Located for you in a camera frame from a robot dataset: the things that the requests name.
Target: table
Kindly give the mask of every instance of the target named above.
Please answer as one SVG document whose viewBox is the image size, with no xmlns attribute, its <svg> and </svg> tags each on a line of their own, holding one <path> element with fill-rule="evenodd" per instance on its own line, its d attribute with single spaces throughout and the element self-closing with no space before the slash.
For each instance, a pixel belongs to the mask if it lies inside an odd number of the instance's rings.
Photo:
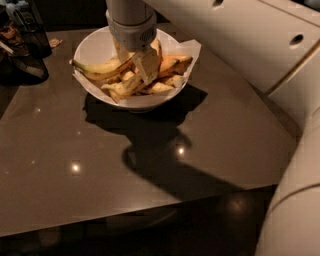
<svg viewBox="0 0 320 256">
<path fill-rule="evenodd" d="M 203 47 L 176 98 L 118 110 L 72 76 L 92 31 L 48 33 L 63 40 L 45 59 L 49 79 L 20 86 L 0 120 L 0 236 L 279 182 L 295 140 L 235 71 Z"/>
</svg>

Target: dark background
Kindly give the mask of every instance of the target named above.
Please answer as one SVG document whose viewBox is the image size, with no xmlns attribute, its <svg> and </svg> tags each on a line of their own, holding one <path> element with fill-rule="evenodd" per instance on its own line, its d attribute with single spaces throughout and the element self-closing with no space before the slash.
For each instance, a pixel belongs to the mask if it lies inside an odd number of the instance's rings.
<svg viewBox="0 0 320 256">
<path fill-rule="evenodd" d="M 107 24 L 105 0 L 30 0 L 47 31 L 100 28 Z M 158 22 L 167 20 L 157 13 Z"/>
</svg>

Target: white bowl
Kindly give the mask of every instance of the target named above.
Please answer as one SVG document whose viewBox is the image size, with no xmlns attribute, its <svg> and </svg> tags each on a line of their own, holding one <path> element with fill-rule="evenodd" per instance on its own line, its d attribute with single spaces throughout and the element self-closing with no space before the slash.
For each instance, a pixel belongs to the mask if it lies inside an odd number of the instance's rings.
<svg viewBox="0 0 320 256">
<path fill-rule="evenodd" d="M 132 112 L 151 110 L 169 101 L 184 88 L 201 48 L 201 45 L 195 40 L 179 43 L 173 37 L 159 29 L 157 30 L 157 38 L 161 42 L 163 54 L 189 54 L 193 57 L 192 63 L 183 75 L 183 82 L 178 85 L 177 88 L 153 95 L 130 97 L 116 103 L 97 85 L 84 77 L 77 69 L 74 69 L 74 76 L 91 95 L 107 104 Z M 116 56 L 116 50 L 113 45 L 111 32 L 109 27 L 104 27 L 87 36 L 79 44 L 74 59 L 85 64 L 95 64 L 109 60 L 114 56 Z"/>
</svg>

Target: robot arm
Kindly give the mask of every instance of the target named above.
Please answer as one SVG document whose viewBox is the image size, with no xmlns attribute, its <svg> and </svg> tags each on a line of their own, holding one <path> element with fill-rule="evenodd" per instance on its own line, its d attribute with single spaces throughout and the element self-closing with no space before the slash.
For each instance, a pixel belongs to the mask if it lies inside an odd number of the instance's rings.
<svg viewBox="0 0 320 256">
<path fill-rule="evenodd" d="M 314 10 L 291 0 L 143 1 L 237 70 L 304 129 L 271 202 L 256 255 L 318 255 L 319 1 L 304 1 Z"/>
<path fill-rule="evenodd" d="M 107 0 L 107 6 L 110 31 L 127 50 L 143 49 L 155 39 L 156 14 L 142 0 Z"/>
</svg>

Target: bowl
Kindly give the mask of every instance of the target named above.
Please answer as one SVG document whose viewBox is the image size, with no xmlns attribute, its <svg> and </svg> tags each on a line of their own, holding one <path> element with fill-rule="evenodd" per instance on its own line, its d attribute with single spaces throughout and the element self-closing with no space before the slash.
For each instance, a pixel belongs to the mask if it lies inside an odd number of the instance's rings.
<svg viewBox="0 0 320 256">
<path fill-rule="evenodd" d="M 76 68 L 73 75 L 88 93 L 109 105 L 131 112 L 145 112 L 154 109 L 174 98 L 185 87 L 201 48 L 201 45 L 195 40 L 179 43 L 160 29 L 157 29 L 157 38 L 161 42 L 163 54 L 189 54 L 193 57 L 192 63 L 183 75 L 181 84 L 172 90 L 152 95 L 129 97 L 116 103 L 95 82 L 88 80 Z M 109 60 L 114 56 L 116 56 L 116 49 L 113 45 L 112 34 L 109 27 L 103 27 L 88 35 L 79 44 L 74 59 L 85 64 L 95 64 Z"/>
</svg>

